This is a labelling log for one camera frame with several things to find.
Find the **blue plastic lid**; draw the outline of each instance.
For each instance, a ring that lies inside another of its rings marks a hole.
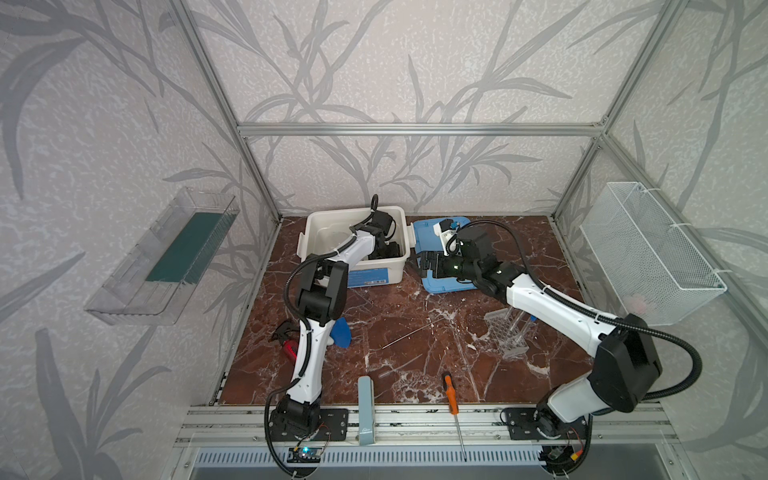
[[[446,218],[454,220],[451,225],[453,228],[469,223],[467,217],[432,218],[429,220],[413,222],[413,233],[416,238],[416,253],[424,251],[442,252],[442,243],[440,243],[440,237],[435,235],[433,225],[442,222]],[[471,283],[460,283],[455,278],[433,278],[431,270],[427,272],[427,277],[422,279],[422,284],[424,285],[424,289],[430,293],[461,292],[463,290],[474,290],[477,288]]]

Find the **blue label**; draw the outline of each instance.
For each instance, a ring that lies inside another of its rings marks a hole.
[[[385,285],[389,283],[389,270],[386,268],[374,268],[372,270],[353,270],[349,272],[346,285],[349,288],[356,286]]]

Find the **white plastic bin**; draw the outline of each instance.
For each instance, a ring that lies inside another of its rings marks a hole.
[[[379,207],[379,210],[392,215],[396,230],[392,241],[400,245],[402,255],[381,260],[361,260],[349,269],[348,286],[374,286],[388,283],[400,283],[402,270],[411,255],[412,234],[406,231],[406,212],[400,207]],[[333,250],[349,238],[349,227],[365,220],[371,213],[370,208],[349,208],[346,210],[326,210],[310,214],[306,218],[306,229],[299,233],[299,246],[296,255],[304,261],[307,255],[321,255]]]

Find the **metal vent grille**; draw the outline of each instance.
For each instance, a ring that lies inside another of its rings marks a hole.
[[[334,467],[443,466],[443,465],[541,465],[541,447],[530,445],[467,446],[467,462],[462,449],[453,445],[423,446],[338,446],[329,447],[322,465]],[[287,448],[278,448],[285,462]],[[205,467],[270,467],[273,465],[266,447],[200,449],[196,468]]]

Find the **black mounting plate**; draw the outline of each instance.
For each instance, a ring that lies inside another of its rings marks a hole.
[[[510,440],[550,440],[544,437],[536,429],[534,422],[534,412],[536,407],[508,407],[501,413],[502,422],[506,420],[507,430],[509,430]],[[562,424],[564,432],[573,429],[578,434],[581,441],[584,441],[587,435],[587,422],[584,417],[571,423]],[[571,441],[578,442],[576,435],[571,433]],[[563,433],[557,440],[568,441],[568,435]]]
[[[322,424],[325,424],[325,426],[318,429],[317,433],[315,433],[312,438],[305,440],[305,442],[311,442],[313,440],[325,442],[328,439],[328,435],[331,437],[331,442],[343,442],[346,440],[346,430],[349,424],[349,410],[321,408],[319,425]],[[286,432],[284,426],[285,424],[281,425],[276,423],[270,427],[270,437],[273,442],[295,442],[297,440],[294,435]]]

